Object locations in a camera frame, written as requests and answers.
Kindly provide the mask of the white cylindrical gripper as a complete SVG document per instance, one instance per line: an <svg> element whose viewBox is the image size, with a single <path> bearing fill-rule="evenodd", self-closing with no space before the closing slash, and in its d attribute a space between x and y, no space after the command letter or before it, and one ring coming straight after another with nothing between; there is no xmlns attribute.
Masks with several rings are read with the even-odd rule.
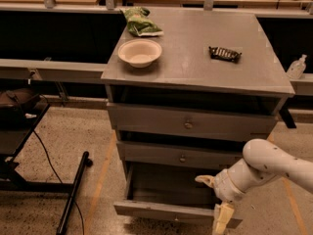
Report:
<svg viewBox="0 0 313 235"><path fill-rule="evenodd" d="M235 211L234 206L226 202L241 200L250 188L261 182L261 175L244 159L240 159L215 177L198 175L195 181L213 188L215 195L224 201L220 205L215 205L212 224L212 235L223 235Z"/></svg>

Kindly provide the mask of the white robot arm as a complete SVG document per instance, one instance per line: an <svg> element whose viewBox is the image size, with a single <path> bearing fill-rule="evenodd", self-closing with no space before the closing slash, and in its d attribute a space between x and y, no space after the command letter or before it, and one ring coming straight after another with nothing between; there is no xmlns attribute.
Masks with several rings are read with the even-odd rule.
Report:
<svg viewBox="0 0 313 235"><path fill-rule="evenodd" d="M240 201L249 189L262 186L277 177L284 177L306 191L313 192L313 163L292 156L263 139L246 142L243 157L215 176L197 176L195 180L212 188L216 197L222 201L214 208L212 235L224 233L234 214L234 203Z"/></svg>

